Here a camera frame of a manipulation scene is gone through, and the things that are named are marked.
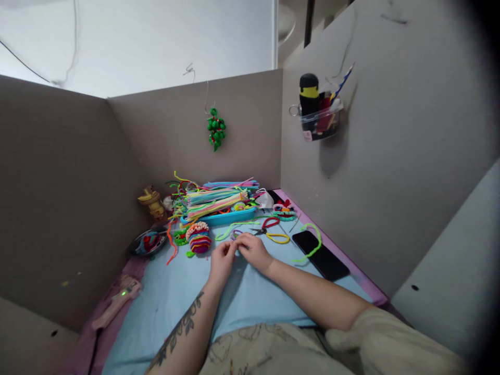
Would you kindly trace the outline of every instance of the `blue cloth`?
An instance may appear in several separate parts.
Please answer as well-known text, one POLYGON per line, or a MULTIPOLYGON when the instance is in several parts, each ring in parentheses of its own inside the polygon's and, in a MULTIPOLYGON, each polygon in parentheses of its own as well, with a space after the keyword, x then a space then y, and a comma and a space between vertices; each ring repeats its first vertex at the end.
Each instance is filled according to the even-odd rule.
MULTIPOLYGON (((256 216, 264 215, 262 210, 258 212, 256 216)), ((262 223, 264 220, 262 218, 256 221, 262 223)), ((290 238, 292 234, 301 231, 302 225, 298 223, 292 233, 288 233, 293 224, 294 221, 281 221, 282 228, 290 238)), ((228 226, 210 228, 211 249, 221 242, 215 241, 219 229, 220 233, 225 233, 228 226)), ((257 229, 260 226, 238 227, 244 232, 248 231, 248 228, 257 229)), ((272 227, 269 231, 282 233, 279 226, 272 227)), ((304 256, 293 240, 286 245, 280 245, 265 235, 261 238, 274 258, 320 276, 309 261, 303 264, 291 262, 291 259, 300 259, 304 256)), ((185 255, 187 251, 189 251, 188 245, 179 247, 177 257, 166 266, 173 254, 173 247, 167 244, 156 255, 156 259, 148 264, 142 279, 143 291, 132 302, 106 359, 103 375, 144 374, 165 338, 193 303, 208 279, 210 252, 197 254, 189 259, 185 255)), ((351 276, 335 283, 372 302, 351 276)), ((250 266, 245 258, 239 256, 234 262, 221 297, 211 341, 225 333, 261 322, 289 322, 300 327, 315 325, 286 293, 250 266)))

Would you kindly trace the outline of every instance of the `smartphone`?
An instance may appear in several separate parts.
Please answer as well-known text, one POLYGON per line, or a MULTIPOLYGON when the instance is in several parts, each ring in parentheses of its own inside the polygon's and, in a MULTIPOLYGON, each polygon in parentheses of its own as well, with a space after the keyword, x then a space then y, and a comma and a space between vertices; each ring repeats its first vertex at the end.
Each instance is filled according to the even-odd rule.
MULTIPOLYGON (((318 246, 318 239, 309 231, 294 234, 292 239, 304 254, 309 254, 318 246)), ((309 260, 328 281, 336 281, 349 275, 349 269, 325 245, 321 245, 309 260)))

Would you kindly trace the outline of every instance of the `blue plastic tray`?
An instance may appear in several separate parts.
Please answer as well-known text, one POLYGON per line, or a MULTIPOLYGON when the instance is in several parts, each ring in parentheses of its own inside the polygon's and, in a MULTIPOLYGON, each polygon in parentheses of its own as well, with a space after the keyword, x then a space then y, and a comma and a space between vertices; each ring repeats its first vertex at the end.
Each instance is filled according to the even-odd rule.
MULTIPOLYGON (((234 222, 251 220, 254 217, 256 210, 257 208, 254 207, 243 211, 234 211, 234 212, 228 212, 227 214, 206 216, 200 218, 199 220, 207 223, 209 227, 216 227, 219 225, 226 225, 234 222)), ((187 224, 188 221, 186 220, 185 217, 181 217, 181 223, 187 224)))

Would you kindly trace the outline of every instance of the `green hanging ornament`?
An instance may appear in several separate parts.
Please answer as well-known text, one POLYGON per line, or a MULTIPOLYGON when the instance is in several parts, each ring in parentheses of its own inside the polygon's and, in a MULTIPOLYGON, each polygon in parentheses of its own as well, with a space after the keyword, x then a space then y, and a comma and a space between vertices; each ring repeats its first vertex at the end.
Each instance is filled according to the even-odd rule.
POLYGON ((223 130, 226 129, 226 123, 224 122, 224 119, 217 117, 217 110, 215 108, 210 110, 210 114, 212 117, 207 118, 207 129, 210 132, 208 139, 210 144, 214 145, 215 152, 221 145, 220 141, 226 138, 226 133, 223 132, 223 130))

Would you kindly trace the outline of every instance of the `yellow pipe cleaner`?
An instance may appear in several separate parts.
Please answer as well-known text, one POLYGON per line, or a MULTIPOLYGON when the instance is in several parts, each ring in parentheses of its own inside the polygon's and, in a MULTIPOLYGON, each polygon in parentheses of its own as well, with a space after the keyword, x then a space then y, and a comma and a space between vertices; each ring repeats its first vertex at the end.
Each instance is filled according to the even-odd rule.
POLYGON ((320 248, 320 247, 321 247, 321 245, 322 245, 322 242, 321 242, 321 233, 319 232, 318 227, 317 227, 317 226, 315 226, 314 224, 307 223, 307 224, 305 224, 305 225, 301 228, 301 231, 306 230, 306 229, 307 229, 307 227, 313 227, 314 229, 316 229, 316 237, 318 238, 318 242, 319 242, 319 244, 318 244, 318 246, 316 246, 316 247, 314 248, 314 250, 313 250, 313 251, 311 251, 309 254, 307 254, 304 258, 302 258, 302 259, 292 259, 292 261, 301 262, 301 261, 305 261, 305 260, 307 260, 307 258, 309 258, 309 257, 313 256, 313 255, 314 255, 314 253, 315 253, 316 251, 318 251, 318 250, 319 250, 319 248, 320 248))

